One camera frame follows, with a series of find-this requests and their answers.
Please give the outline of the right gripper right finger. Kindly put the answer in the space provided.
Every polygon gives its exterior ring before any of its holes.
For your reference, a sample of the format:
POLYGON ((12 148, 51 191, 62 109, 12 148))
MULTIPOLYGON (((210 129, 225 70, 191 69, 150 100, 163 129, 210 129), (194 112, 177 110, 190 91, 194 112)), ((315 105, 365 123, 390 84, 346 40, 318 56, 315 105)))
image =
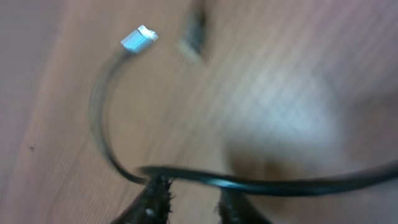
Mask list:
POLYGON ((221 189, 218 213, 222 224, 271 224, 240 192, 221 189))

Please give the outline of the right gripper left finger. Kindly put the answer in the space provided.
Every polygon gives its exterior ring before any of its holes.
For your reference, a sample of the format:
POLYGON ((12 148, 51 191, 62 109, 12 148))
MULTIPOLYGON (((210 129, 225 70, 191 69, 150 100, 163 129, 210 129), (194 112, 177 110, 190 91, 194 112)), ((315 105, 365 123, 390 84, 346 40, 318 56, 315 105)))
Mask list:
POLYGON ((111 224, 168 224, 171 211, 172 180, 160 176, 149 181, 134 199, 111 224))

